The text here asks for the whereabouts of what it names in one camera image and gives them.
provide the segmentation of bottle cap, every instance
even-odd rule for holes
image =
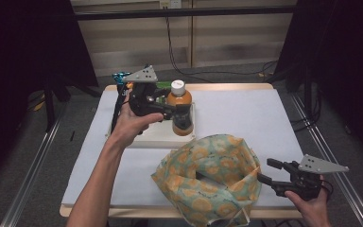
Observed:
[[[175,96],[182,96],[185,93],[185,83],[184,81],[177,79],[171,84],[171,92]]]

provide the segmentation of blue part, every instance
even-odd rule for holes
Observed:
[[[118,72],[112,74],[112,78],[116,81],[117,84],[123,84],[123,77],[130,75],[130,72]]]

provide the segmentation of wall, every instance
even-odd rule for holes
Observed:
[[[294,5],[293,0],[183,0],[183,8]],[[75,12],[158,9],[159,1],[72,1]],[[291,14],[169,18],[179,68],[264,62],[278,59]],[[95,73],[137,71],[146,63],[171,69],[165,18],[80,21]]]

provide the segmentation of human hand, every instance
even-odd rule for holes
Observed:
[[[164,116],[161,113],[137,116],[131,110],[128,101],[129,95],[126,96],[125,103],[123,104],[122,109],[120,110],[120,115],[117,118],[116,126],[108,139],[109,141],[117,143],[121,148],[126,148],[131,145],[137,134],[140,131],[148,129],[149,124],[164,119]]]
[[[311,227],[331,226],[327,211],[328,194],[325,189],[320,190],[316,199],[304,201],[299,195],[292,191],[286,191],[285,195],[294,203],[297,209],[302,213],[302,218]]]

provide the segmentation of bottle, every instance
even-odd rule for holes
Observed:
[[[173,115],[173,132],[180,136],[188,135],[194,128],[190,114],[193,98],[190,92],[185,90],[184,81],[179,79],[171,83],[170,91],[166,98],[166,103],[177,108]]]

